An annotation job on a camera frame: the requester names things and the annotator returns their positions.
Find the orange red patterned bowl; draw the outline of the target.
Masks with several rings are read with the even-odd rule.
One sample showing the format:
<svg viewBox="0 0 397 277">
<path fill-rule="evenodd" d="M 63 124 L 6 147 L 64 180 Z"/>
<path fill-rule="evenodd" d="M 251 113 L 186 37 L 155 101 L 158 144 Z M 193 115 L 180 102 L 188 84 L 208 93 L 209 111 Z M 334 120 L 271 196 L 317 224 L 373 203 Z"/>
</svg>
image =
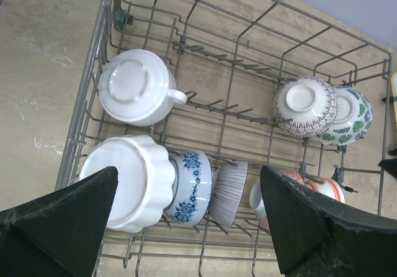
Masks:
<svg viewBox="0 0 397 277">
<path fill-rule="evenodd" d="M 332 199 L 341 203 L 345 203 L 345 197 L 342 188 L 337 182 L 327 178 L 308 179 L 305 181 L 305 186 L 314 191 L 322 193 Z"/>
</svg>

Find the purple striped bowl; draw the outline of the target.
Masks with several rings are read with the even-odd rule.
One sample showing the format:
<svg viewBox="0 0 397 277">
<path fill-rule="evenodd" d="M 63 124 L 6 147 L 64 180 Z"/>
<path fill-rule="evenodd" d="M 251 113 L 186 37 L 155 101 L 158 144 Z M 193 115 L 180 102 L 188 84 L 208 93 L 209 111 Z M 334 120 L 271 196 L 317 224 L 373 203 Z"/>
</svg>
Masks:
<svg viewBox="0 0 397 277">
<path fill-rule="evenodd" d="M 247 174 L 246 161 L 225 164 L 216 172 L 208 210 L 212 219 L 225 230 L 229 230 L 233 225 L 243 196 Z"/>
</svg>

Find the blue floral white bowl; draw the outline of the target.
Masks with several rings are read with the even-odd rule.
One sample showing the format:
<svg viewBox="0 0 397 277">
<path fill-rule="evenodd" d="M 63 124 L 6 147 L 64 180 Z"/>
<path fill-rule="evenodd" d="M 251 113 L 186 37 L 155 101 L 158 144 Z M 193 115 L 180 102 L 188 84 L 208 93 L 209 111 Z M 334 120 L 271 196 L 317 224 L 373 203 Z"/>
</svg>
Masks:
<svg viewBox="0 0 397 277">
<path fill-rule="evenodd" d="M 204 217 L 212 193 L 212 169 L 200 150 L 184 151 L 170 157 L 176 177 L 173 199 L 164 214 L 175 222 L 193 227 Z"/>
</svg>

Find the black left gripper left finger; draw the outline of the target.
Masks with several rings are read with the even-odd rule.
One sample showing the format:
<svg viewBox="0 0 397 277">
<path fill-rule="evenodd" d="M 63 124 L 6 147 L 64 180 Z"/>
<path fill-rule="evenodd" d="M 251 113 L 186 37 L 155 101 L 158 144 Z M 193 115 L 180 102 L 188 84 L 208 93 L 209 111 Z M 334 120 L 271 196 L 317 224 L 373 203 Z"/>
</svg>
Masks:
<svg viewBox="0 0 397 277">
<path fill-rule="evenodd" d="M 1 276 L 91 276 L 118 185 L 108 166 L 1 212 Z"/>
</svg>

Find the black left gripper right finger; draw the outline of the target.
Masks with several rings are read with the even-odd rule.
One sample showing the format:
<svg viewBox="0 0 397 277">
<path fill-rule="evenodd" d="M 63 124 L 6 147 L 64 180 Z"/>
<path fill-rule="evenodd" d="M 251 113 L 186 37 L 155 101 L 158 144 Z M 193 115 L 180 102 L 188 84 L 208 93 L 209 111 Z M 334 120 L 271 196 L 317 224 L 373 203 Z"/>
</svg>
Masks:
<svg viewBox="0 0 397 277">
<path fill-rule="evenodd" d="M 331 199 L 269 165 L 260 186 L 285 276 L 396 276 L 396 220 Z"/>
</svg>

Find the pink patterned bowl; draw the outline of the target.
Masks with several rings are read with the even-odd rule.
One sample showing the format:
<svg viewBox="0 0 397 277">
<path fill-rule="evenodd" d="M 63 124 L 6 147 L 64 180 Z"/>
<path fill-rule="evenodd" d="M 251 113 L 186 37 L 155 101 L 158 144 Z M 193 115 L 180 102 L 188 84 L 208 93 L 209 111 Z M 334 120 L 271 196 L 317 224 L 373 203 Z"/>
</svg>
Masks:
<svg viewBox="0 0 397 277">
<path fill-rule="evenodd" d="M 303 177 L 299 172 L 295 170 L 280 170 L 283 174 L 287 175 L 289 178 L 295 180 L 297 183 L 304 184 Z M 262 198 L 262 191 L 260 182 L 255 183 L 249 195 L 249 205 L 254 211 L 256 219 L 259 225 L 264 229 L 267 234 L 270 234 L 269 222 L 267 219 L 267 214 L 265 210 L 264 200 Z"/>
</svg>

